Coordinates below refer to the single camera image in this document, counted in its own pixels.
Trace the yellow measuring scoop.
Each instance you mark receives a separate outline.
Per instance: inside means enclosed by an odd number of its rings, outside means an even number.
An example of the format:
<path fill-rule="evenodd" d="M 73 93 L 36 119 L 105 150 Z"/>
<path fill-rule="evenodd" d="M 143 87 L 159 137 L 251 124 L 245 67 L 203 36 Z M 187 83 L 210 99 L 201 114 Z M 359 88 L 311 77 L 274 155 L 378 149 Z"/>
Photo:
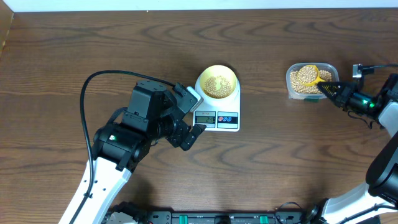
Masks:
<path fill-rule="evenodd" d="M 305 86 L 314 86 L 317 83 L 324 82 L 320 77 L 320 71 L 315 65 L 306 65 L 297 72 L 297 80 Z"/>

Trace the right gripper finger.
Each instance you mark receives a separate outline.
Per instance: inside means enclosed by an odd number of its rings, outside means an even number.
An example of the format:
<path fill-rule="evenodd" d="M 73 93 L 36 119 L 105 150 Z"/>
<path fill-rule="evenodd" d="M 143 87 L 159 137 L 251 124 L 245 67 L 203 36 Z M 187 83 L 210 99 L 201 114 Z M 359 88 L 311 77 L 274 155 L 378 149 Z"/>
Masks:
<path fill-rule="evenodd" d="M 317 83 L 317 88 L 322 93 L 338 93 L 343 85 L 343 82 L 319 82 Z"/>
<path fill-rule="evenodd" d="M 334 104 L 341 105 L 341 94 L 338 91 L 328 91 L 325 90 L 323 94 Z"/>

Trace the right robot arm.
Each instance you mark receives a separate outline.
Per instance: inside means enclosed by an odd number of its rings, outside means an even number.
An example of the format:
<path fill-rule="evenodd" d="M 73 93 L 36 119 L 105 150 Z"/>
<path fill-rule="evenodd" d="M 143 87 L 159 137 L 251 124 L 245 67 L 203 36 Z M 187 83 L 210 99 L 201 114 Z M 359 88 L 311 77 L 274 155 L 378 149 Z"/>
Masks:
<path fill-rule="evenodd" d="M 371 118 L 391 138 L 369 166 L 364 183 L 323 200 L 305 222 L 380 223 L 382 214 L 397 211 L 397 74 L 389 75 L 376 96 L 362 93 L 360 83 L 320 82 L 317 87 L 349 116 Z"/>

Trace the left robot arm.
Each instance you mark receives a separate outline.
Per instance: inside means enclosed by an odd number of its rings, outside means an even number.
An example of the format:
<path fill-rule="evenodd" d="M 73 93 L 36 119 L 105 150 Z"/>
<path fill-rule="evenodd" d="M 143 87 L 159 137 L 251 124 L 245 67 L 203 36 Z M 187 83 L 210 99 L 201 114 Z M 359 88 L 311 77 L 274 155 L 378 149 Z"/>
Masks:
<path fill-rule="evenodd" d="M 153 141 L 165 138 L 173 147 L 189 150 L 205 126 L 183 119 L 201 102 L 192 88 L 141 80 L 127 108 L 114 112 L 97 130 L 91 159 L 60 223 L 101 223 L 123 185 L 148 154 Z"/>

